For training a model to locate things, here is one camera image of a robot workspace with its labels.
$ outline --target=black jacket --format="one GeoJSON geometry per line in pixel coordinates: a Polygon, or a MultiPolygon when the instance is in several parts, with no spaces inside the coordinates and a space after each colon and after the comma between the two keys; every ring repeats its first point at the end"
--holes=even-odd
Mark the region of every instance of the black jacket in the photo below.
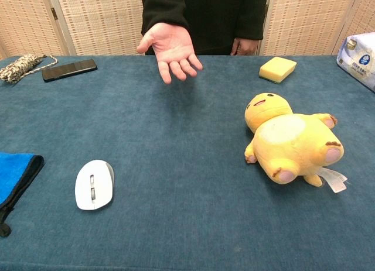
{"type": "Polygon", "coordinates": [[[266,0],[142,0],[142,34],[158,22],[186,28],[196,54],[229,54],[235,37],[261,40],[266,0]]]}

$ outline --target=stuffed toy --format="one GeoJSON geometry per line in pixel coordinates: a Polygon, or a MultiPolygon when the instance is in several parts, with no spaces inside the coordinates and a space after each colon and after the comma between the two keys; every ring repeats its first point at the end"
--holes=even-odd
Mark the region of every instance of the stuffed toy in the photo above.
{"type": "Polygon", "coordinates": [[[294,114],[277,94],[255,96],[245,110],[254,138],[245,150],[247,163],[259,162],[268,177],[287,184],[303,176],[313,186],[323,185],[317,172],[336,163],[344,147],[331,129],[337,119],[330,114],[294,114]]]}

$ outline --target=black phone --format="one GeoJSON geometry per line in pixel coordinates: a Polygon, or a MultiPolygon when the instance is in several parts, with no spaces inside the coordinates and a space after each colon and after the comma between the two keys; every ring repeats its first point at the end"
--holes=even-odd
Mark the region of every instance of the black phone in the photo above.
{"type": "Polygon", "coordinates": [[[95,61],[93,59],[88,59],[57,67],[45,68],[42,70],[42,76],[45,82],[49,82],[96,69],[98,69],[98,67],[96,66],[95,61]]]}

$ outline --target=rope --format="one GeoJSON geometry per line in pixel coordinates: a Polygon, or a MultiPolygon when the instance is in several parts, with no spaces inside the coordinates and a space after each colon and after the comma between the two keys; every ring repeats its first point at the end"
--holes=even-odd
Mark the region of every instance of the rope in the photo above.
{"type": "Polygon", "coordinates": [[[42,60],[47,57],[46,55],[35,56],[33,54],[26,54],[5,68],[0,69],[0,79],[11,84],[18,83],[24,76],[38,72],[41,69],[54,66],[57,63],[57,59],[53,56],[49,56],[53,59],[53,62],[36,68],[31,71],[35,66],[42,62],[42,60]]]}

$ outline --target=white tissue package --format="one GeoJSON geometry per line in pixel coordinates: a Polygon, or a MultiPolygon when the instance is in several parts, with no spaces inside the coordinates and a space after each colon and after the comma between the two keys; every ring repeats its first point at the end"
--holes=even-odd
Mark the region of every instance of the white tissue package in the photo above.
{"type": "Polygon", "coordinates": [[[342,69],[375,92],[375,32],[347,37],[336,61],[342,69]]]}

